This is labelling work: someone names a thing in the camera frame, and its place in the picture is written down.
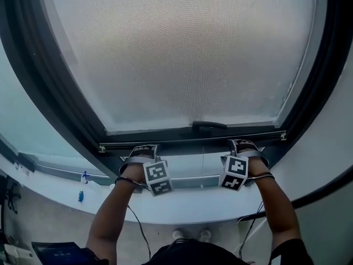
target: wrist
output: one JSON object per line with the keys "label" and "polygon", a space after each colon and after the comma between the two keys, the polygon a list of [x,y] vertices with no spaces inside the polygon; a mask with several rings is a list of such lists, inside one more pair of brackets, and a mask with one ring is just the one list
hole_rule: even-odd
{"label": "wrist", "polygon": [[145,174],[141,164],[129,164],[122,176],[129,178],[137,183],[145,182]]}
{"label": "wrist", "polygon": [[277,184],[276,180],[274,177],[266,177],[262,179],[257,179],[255,180],[255,184],[258,186],[258,188],[267,188],[273,186],[273,184]]}
{"label": "wrist", "polygon": [[270,170],[266,167],[260,157],[249,158],[249,174],[251,176],[259,176],[264,173],[270,173]]}

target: black shirt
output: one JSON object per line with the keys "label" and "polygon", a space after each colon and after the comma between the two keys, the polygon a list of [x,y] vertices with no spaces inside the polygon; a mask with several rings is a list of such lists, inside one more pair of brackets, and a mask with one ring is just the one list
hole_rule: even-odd
{"label": "black shirt", "polygon": [[[232,264],[247,263],[222,247],[211,243],[188,240],[162,247],[146,265],[189,265],[189,264]],[[271,254],[273,265],[310,264],[313,262],[308,255],[302,240],[289,240],[278,246]]]}

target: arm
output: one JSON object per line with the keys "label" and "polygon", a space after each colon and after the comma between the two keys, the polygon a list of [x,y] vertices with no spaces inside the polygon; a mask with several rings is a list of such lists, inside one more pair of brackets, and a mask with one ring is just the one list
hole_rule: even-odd
{"label": "arm", "polygon": [[[249,171],[253,176],[269,172],[259,157],[249,160]],[[264,202],[266,217],[272,231],[272,250],[291,239],[301,239],[299,223],[294,208],[273,178],[255,181]]]}
{"label": "arm", "polygon": [[[145,180],[141,165],[129,165],[124,176],[136,182]],[[116,264],[116,242],[134,189],[135,186],[132,183],[118,181],[92,222],[86,246],[98,258],[108,259],[109,264]]]}

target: white shoe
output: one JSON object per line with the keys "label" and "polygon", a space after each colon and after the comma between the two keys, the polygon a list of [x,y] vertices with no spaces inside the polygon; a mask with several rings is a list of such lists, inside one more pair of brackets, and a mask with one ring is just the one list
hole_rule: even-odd
{"label": "white shoe", "polygon": [[184,239],[184,234],[182,231],[180,230],[175,230],[173,233],[172,233],[172,238],[173,238],[173,241],[175,240],[178,240],[178,239]]}
{"label": "white shoe", "polygon": [[199,241],[210,242],[211,236],[212,235],[210,230],[202,230],[199,235]]}

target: hand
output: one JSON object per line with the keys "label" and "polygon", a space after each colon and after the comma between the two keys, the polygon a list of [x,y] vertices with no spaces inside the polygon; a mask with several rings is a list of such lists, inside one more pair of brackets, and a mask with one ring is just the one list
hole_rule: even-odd
{"label": "hand", "polygon": [[137,183],[146,183],[145,179],[145,173],[143,171],[143,166],[141,164],[129,164],[124,173],[123,176],[129,179],[132,179],[133,181]]}
{"label": "hand", "polygon": [[[140,149],[141,150],[143,150],[143,149],[150,150],[151,148],[149,146],[141,146],[140,148],[136,148],[135,151],[138,152]],[[145,155],[145,154],[138,154],[137,156],[152,158],[152,156]],[[135,181],[137,183],[146,183],[145,172],[143,171],[142,164],[138,164],[138,163],[128,164],[124,173],[123,173],[123,176],[126,178],[129,178],[129,179],[132,179],[133,181]]]}
{"label": "hand", "polygon": [[[249,141],[240,142],[240,144],[251,144]],[[253,149],[243,149],[238,154],[241,156],[242,152],[251,151]],[[270,170],[266,167],[265,163],[262,161],[261,157],[251,157],[249,158],[249,174],[256,177],[263,173],[269,173]]]}

